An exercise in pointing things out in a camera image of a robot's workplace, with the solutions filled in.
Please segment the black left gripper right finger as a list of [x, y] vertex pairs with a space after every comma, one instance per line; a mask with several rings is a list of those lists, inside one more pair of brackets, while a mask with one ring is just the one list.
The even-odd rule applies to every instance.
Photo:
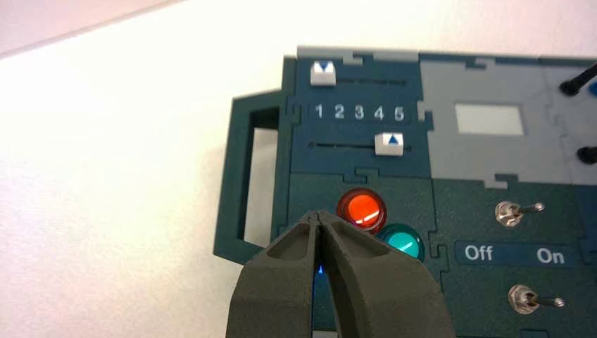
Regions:
[[329, 212], [318, 223], [340, 337], [455, 336], [441, 288], [419, 260]]

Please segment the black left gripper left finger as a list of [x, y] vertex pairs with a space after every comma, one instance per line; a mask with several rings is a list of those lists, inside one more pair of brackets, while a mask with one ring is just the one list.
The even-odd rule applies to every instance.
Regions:
[[311, 211], [241, 270], [227, 337], [311, 337], [320, 218]]

